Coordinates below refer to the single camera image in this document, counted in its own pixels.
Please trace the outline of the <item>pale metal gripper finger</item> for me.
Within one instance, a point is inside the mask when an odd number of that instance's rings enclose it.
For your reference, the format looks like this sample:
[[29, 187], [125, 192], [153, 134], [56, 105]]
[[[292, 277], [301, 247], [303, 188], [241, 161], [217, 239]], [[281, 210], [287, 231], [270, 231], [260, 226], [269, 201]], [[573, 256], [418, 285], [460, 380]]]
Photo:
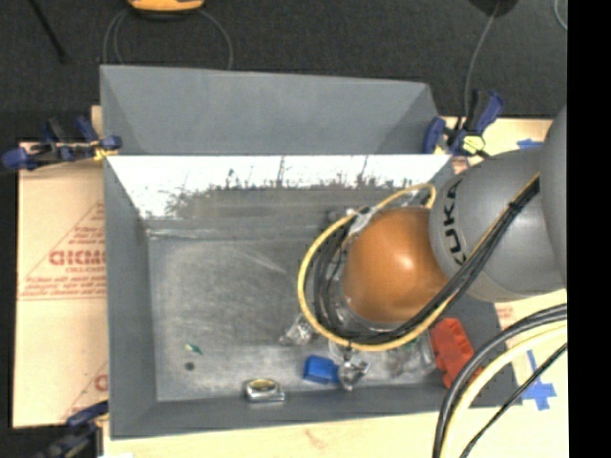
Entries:
[[338, 365], [337, 375], [340, 387], [345, 391], [353, 388], [367, 375], [370, 363], [353, 353], [345, 353]]
[[298, 314], [280, 336], [279, 344], [283, 346], [303, 346], [313, 344], [318, 338], [318, 333], [306, 316]]

